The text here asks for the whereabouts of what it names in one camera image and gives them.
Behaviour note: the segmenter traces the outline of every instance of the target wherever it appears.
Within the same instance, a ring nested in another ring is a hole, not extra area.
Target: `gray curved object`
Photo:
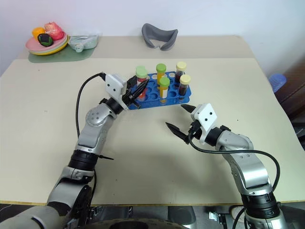
[[[157,27],[151,24],[144,24],[142,27],[142,35],[146,45],[150,48],[157,48],[154,44],[150,41],[150,39],[166,42],[160,49],[162,51],[170,50],[170,48],[175,44],[177,38],[178,30],[160,30]]]

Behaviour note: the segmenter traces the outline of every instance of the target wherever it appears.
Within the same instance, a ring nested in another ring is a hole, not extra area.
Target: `yellow plate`
[[[59,47],[58,49],[55,49],[55,50],[53,50],[51,52],[45,52],[45,53],[30,52],[30,53],[32,53],[34,55],[38,55],[38,56],[46,56],[46,55],[50,55],[50,54],[59,52],[60,50],[62,50],[64,47],[67,46],[69,39],[70,39],[70,37],[68,36],[67,41],[61,47]]]

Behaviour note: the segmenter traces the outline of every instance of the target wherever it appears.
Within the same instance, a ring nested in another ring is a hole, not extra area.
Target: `green cap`
[[[136,69],[135,69],[135,75],[138,77],[138,78],[146,78],[147,77],[147,70],[145,69],[144,66],[137,66]]]
[[[166,65],[164,63],[157,64],[157,72],[164,73],[166,71]]]
[[[161,77],[159,83],[160,87],[168,87],[170,85],[170,79],[167,77]]]

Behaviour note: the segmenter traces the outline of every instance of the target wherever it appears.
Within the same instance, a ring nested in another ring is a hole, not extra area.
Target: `white wall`
[[[49,21],[70,34],[140,35],[148,22],[180,36],[241,35],[267,76],[305,53],[305,0],[0,0],[1,74]]]

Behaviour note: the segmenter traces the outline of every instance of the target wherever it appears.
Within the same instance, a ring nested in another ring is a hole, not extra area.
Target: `test tube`
[[[180,84],[180,77],[182,75],[184,75],[184,71],[186,69],[186,63],[185,62],[178,62],[176,64],[176,74],[175,74],[175,88],[178,89],[179,88],[179,84]]]
[[[179,99],[183,100],[187,91],[187,87],[191,81],[191,77],[189,75],[182,75],[180,77],[180,85],[179,85]]]
[[[166,97],[168,92],[168,86],[170,85],[170,79],[167,77],[162,77],[159,83],[160,83],[160,102],[164,104],[166,103]]]
[[[157,64],[157,84],[160,85],[160,79],[165,75],[166,65],[164,63]]]
[[[137,76],[137,86],[147,79],[147,70],[144,66],[137,66],[135,70],[135,75]],[[138,96],[139,101],[144,101],[146,96],[146,89]]]

